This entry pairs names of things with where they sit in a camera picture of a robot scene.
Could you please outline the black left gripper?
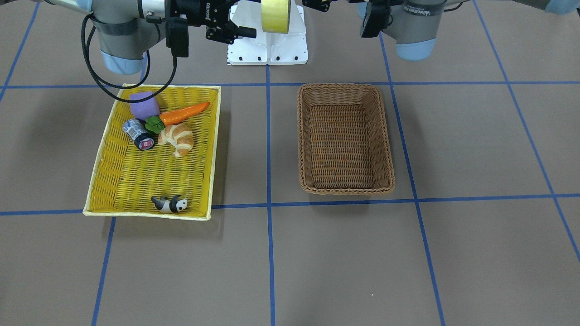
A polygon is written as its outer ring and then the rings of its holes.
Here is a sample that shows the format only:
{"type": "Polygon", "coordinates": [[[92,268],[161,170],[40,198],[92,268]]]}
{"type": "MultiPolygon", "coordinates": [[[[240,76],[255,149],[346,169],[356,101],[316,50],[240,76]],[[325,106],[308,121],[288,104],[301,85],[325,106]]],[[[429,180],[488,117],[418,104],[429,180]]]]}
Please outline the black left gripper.
{"type": "Polygon", "coordinates": [[[333,2],[336,0],[303,0],[302,5],[319,12],[328,12],[333,2]]]}

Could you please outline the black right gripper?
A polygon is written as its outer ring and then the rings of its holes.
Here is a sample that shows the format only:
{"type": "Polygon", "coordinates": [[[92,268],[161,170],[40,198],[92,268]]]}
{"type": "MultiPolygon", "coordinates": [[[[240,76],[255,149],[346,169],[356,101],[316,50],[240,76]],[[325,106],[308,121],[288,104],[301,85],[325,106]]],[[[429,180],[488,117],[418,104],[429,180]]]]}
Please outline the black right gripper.
{"type": "Polygon", "coordinates": [[[237,0],[166,0],[165,17],[185,20],[187,25],[206,28],[206,39],[233,44],[236,39],[255,38],[255,28],[227,24],[230,8],[237,0]]]}

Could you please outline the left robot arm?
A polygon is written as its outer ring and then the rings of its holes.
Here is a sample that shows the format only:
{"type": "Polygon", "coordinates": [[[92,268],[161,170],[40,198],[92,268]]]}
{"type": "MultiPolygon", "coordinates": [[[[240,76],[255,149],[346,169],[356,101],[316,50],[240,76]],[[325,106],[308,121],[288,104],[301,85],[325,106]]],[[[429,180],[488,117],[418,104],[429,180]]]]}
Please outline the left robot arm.
{"type": "Polygon", "coordinates": [[[357,6],[362,19],[362,38],[386,34],[396,41],[399,58],[418,62],[431,55],[443,13],[460,8],[465,1],[350,0],[348,3],[357,6]]]}

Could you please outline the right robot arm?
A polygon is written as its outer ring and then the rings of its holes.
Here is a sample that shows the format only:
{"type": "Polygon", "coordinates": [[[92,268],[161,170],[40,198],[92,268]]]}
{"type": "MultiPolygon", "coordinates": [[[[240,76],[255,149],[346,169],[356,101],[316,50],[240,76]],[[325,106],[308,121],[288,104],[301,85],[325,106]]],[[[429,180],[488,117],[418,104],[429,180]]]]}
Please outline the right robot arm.
{"type": "Polygon", "coordinates": [[[161,41],[173,56],[189,54],[188,28],[206,27],[206,38],[232,44],[238,38],[255,38],[254,28],[230,20],[234,0],[50,0],[85,13],[99,37],[104,65],[111,72],[139,72],[145,53],[161,41]]]}

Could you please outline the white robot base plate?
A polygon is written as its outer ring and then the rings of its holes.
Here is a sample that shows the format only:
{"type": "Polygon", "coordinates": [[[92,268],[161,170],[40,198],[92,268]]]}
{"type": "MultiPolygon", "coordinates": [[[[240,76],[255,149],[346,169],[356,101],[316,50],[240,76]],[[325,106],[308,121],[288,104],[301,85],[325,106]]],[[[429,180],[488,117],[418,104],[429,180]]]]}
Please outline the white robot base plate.
{"type": "Polygon", "coordinates": [[[229,65],[302,65],[309,59],[304,9],[290,2],[290,26],[287,34],[267,33],[261,24],[261,4],[241,0],[230,9],[232,22],[256,29],[255,38],[241,38],[228,45],[229,65]]]}

